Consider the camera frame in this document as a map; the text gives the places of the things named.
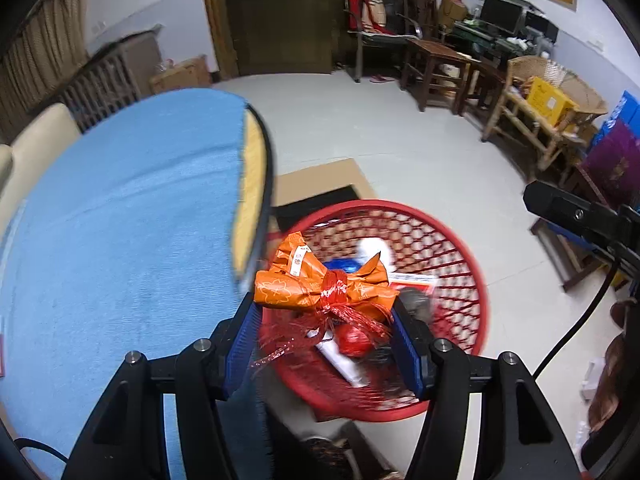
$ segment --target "ironing board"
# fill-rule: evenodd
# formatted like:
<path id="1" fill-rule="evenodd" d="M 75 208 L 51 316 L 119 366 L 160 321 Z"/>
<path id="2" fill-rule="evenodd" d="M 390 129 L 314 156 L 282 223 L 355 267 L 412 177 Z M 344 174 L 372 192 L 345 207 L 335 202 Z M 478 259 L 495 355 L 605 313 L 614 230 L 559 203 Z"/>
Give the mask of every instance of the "ironing board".
<path id="1" fill-rule="evenodd" d="M 233 316 L 252 286 L 273 186 L 268 136 L 244 99 L 168 92 L 88 131 L 18 209 L 1 247 L 3 419 L 68 456 L 132 349 L 175 354 Z M 173 396 L 164 421 L 184 478 Z M 247 379 L 219 412 L 239 479 L 271 475 L 264 407 Z M 50 478 L 63 463 L 27 457 Z"/>

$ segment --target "beige sofa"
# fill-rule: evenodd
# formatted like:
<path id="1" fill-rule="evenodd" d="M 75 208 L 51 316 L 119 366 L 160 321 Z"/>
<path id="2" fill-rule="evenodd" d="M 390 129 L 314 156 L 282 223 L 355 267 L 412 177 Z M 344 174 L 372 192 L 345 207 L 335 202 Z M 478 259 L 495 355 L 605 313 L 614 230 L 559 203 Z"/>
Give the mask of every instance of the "beige sofa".
<path id="1" fill-rule="evenodd" d="M 0 235 L 42 174 L 79 138 L 68 108 L 57 103 L 31 121 L 11 146 L 0 144 Z"/>

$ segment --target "blue package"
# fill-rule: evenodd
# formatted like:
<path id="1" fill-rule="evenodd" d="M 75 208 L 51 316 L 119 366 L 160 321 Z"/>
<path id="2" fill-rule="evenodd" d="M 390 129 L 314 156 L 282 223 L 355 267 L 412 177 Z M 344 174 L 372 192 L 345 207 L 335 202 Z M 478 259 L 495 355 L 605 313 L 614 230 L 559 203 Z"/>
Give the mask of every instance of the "blue package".
<path id="1" fill-rule="evenodd" d="M 627 123 L 627 126 L 631 130 L 631 133 L 634 134 L 634 137 L 640 138 L 640 106 L 631 120 Z"/>
<path id="2" fill-rule="evenodd" d="M 323 265 L 329 270 L 343 270 L 347 274 L 353 274 L 360 269 L 361 265 L 353 258 L 334 258 Z"/>
<path id="3" fill-rule="evenodd" d="M 636 126 L 636 129 L 638 130 L 638 133 L 634 132 L 634 134 L 636 136 L 640 136 L 640 114 L 636 113 L 638 111 L 638 107 L 640 107 L 638 100 L 625 90 L 620 102 L 613 109 L 609 118 L 602 123 L 600 131 L 593 137 L 590 149 L 598 144 L 611 131 L 613 125 L 616 124 L 617 119 L 622 119 L 633 131 L 630 123 L 635 118 L 634 116 L 637 116 L 636 119 L 638 120 L 638 125 Z"/>

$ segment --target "cardboard box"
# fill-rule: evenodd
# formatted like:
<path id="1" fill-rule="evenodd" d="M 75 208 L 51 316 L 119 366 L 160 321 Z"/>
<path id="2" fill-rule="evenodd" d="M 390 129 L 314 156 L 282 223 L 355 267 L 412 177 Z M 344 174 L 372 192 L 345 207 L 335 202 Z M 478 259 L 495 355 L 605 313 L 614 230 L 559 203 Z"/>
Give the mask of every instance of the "cardboard box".
<path id="1" fill-rule="evenodd" d="M 353 187 L 360 198 L 376 198 L 356 161 L 346 158 L 277 176 L 272 205 L 278 207 L 298 202 L 345 186 Z M 282 234 L 273 216 L 269 220 L 267 240 L 267 256 L 270 257 L 282 240 Z"/>
<path id="2" fill-rule="evenodd" d="M 208 88 L 211 76 L 206 56 L 194 57 L 149 79 L 154 94 L 180 88 Z"/>
<path id="3" fill-rule="evenodd" d="M 562 90 L 539 77 L 533 78 L 527 102 L 553 126 L 557 126 L 569 110 L 578 107 Z"/>
<path id="4" fill-rule="evenodd" d="M 611 112 L 611 115 L 602 123 L 600 131 L 593 137 L 590 148 L 598 144 L 613 128 L 618 119 L 622 120 L 635 136 L 640 137 L 640 103 L 628 91 L 622 94 L 620 101 Z"/>
<path id="5" fill-rule="evenodd" d="M 455 22 L 464 20 L 469 14 L 462 0 L 441 0 L 438 9 L 438 23 L 447 30 L 453 28 Z"/>

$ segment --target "red ball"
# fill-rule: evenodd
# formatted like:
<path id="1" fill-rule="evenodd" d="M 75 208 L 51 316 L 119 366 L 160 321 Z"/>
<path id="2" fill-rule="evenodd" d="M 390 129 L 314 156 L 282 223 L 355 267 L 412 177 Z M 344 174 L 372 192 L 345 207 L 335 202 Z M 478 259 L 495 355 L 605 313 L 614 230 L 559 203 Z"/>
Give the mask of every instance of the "red ball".
<path id="1" fill-rule="evenodd" d="M 374 349 L 367 335 L 353 325 L 338 325 L 334 330 L 334 338 L 340 353 L 348 357 L 364 357 Z"/>

